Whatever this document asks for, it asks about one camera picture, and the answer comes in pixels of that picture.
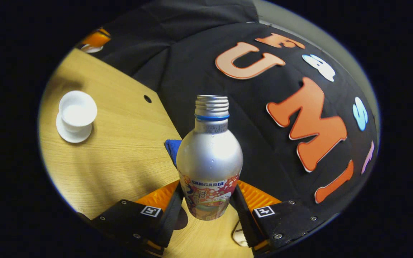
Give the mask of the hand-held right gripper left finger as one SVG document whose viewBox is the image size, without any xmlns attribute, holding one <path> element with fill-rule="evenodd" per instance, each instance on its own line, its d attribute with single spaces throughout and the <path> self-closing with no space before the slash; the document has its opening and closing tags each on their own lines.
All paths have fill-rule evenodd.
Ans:
<svg viewBox="0 0 413 258">
<path fill-rule="evenodd" d="M 91 224 L 135 253 L 161 257 L 170 243 L 182 199 L 179 180 L 175 180 L 136 201 L 121 199 Z"/>
</svg>

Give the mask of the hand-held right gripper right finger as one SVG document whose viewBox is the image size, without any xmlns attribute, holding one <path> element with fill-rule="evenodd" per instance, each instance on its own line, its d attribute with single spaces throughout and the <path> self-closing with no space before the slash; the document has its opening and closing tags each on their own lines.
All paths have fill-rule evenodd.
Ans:
<svg viewBox="0 0 413 258">
<path fill-rule="evenodd" d="M 241 180 L 232 195 L 248 247 L 255 256 L 288 248 L 323 224 L 299 199 L 280 201 Z"/>
</svg>

